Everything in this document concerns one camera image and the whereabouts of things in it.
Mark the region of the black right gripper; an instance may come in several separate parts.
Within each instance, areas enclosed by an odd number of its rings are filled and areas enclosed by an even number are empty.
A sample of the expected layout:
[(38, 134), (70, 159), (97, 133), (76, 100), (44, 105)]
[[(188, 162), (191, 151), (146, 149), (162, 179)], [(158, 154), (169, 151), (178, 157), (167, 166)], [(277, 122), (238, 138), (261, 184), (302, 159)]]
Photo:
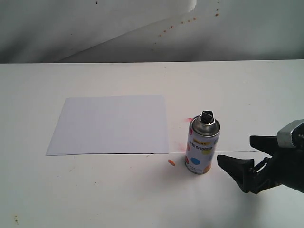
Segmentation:
[(249, 144), (271, 157), (265, 157), (254, 166), (254, 159), (237, 159), (226, 155), (217, 156), (217, 164), (244, 193), (258, 194), (280, 185), (296, 191), (304, 191), (304, 151), (280, 150), (276, 136), (251, 135)]

